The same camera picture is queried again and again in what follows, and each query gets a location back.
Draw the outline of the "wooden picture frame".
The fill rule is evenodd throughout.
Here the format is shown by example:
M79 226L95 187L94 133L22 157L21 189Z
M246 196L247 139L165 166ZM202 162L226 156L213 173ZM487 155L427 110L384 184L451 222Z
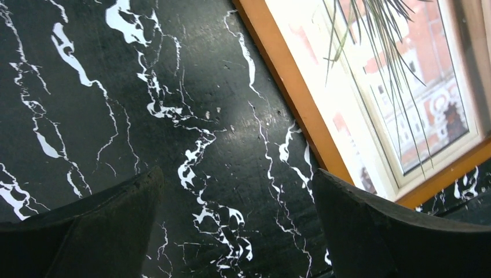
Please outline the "wooden picture frame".
M265 1L233 1L276 84L322 169L352 184L353 180L326 127L312 95ZM413 209L425 203L452 181L490 159L490 139L478 144L435 176L397 197Z

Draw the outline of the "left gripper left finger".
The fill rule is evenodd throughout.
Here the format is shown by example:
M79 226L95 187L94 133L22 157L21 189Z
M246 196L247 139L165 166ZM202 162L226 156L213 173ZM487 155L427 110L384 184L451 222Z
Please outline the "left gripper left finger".
M140 277L164 175L159 167L24 221L1 223L2 277Z

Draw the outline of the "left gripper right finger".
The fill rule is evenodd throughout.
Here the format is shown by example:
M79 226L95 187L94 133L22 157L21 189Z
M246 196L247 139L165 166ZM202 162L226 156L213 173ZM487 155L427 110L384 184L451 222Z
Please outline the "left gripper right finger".
M489 277L490 227L419 213L318 169L314 204L336 277Z

